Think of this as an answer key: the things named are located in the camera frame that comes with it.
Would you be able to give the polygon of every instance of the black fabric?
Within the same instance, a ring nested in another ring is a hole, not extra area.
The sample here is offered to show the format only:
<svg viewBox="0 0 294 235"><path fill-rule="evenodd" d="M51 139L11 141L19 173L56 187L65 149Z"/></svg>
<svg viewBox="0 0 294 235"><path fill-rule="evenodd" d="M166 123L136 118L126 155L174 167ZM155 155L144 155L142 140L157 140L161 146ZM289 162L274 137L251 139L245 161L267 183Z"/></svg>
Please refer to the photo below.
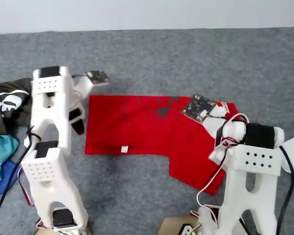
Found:
<svg viewBox="0 0 294 235"><path fill-rule="evenodd" d="M0 135L10 134L6 123L27 126L31 112L31 78L0 83Z"/></svg>

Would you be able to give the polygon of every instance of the white wire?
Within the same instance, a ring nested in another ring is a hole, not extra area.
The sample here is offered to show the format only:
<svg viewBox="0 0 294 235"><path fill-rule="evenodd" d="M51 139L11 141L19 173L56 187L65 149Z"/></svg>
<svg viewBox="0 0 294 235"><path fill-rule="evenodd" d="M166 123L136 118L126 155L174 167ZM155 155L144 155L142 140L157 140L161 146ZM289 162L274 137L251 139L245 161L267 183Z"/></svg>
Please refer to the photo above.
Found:
<svg viewBox="0 0 294 235"><path fill-rule="evenodd" d="M233 116L232 116L229 120L227 120L225 123L228 123L228 122L232 121L234 118L236 118L236 117L238 117L238 116L243 117L243 118L246 120L246 122L249 123L249 119L248 119L248 117L247 117L245 114L241 114L241 113L238 113L238 114L233 115Z"/></svg>
<svg viewBox="0 0 294 235"><path fill-rule="evenodd" d="M198 205L199 205L200 207L204 207L204 208L206 208L206 209L208 209L208 210L210 211L210 213L212 214L212 216L213 216L213 218L214 218L214 220L215 220L215 222L216 222L216 224L217 224L217 227L218 227L218 221L217 221L217 217L216 217L215 213L212 211L212 209L210 209L210 208L208 207L208 204L204 204L204 205L203 205L203 204L200 203L200 201L199 201L199 196L200 196L200 194L201 194L202 192L204 192L204 191L205 191L205 190L211 185L211 183L213 182L213 180L215 179L215 177L216 177L216 176L219 174L219 172L222 170L222 166L223 166L224 163L225 163L225 161L223 161L222 165L220 165L219 169L218 169L217 172L214 174L214 176L209 180L209 182L205 185L205 187L203 187L203 188L197 193L197 196L196 196L196 200L197 200Z"/></svg>

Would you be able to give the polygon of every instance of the gray carpet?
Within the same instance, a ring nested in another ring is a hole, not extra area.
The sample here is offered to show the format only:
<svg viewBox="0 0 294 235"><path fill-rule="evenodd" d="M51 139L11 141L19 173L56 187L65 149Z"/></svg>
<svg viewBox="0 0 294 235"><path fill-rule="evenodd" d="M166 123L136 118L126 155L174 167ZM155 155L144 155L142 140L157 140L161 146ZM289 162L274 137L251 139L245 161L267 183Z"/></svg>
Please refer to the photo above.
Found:
<svg viewBox="0 0 294 235"><path fill-rule="evenodd" d="M280 126L287 139L294 136L294 28L0 35L0 82L52 65L66 65L72 74L104 70L111 86L101 93L199 93L234 101L251 121ZM18 135L23 141L25 129ZM44 138L54 136L50 129ZM85 156L84 143L85 136L73 135L67 164L94 234L154 235L165 217L197 209L197 190L168 175L166 157ZM289 184L289 174L282 172L277 215ZM222 192L205 194L202 201L221 204ZM37 218L16 184L0 211L0 233L32 235ZM249 214L247 225L255 234ZM294 234L294 195L281 234Z"/></svg>

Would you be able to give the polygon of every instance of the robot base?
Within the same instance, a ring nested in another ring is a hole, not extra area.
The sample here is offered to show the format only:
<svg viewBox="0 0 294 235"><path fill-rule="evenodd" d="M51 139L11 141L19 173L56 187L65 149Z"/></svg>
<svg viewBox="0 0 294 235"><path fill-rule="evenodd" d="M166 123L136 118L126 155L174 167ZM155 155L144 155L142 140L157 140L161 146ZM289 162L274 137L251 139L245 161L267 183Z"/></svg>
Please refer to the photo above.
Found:
<svg viewBox="0 0 294 235"><path fill-rule="evenodd" d="M35 232L35 235L63 235L63 234L67 234L67 235L71 235L71 233L60 233L60 232L56 232L52 229L38 229ZM86 228L85 232L82 235L92 235L90 229Z"/></svg>

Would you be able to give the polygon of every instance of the printed graphic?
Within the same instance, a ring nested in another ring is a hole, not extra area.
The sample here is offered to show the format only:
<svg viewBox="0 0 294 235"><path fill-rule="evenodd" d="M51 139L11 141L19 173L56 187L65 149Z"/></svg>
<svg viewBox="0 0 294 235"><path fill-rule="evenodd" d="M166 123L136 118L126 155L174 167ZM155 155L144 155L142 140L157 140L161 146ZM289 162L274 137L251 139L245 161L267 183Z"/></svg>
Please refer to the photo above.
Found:
<svg viewBox="0 0 294 235"><path fill-rule="evenodd" d="M174 108L174 102L178 102L178 96L162 97L157 100L157 107L155 109L147 107L144 96L137 96L138 102L144 108L145 112L154 117L156 120L162 120L166 117L173 117L179 115L180 109Z"/></svg>
<svg viewBox="0 0 294 235"><path fill-rule="evenodd" d="M0 93L0 112L2 116L10 118L12 113L21 106L28 95L28 92L22 90Z"/></svg>

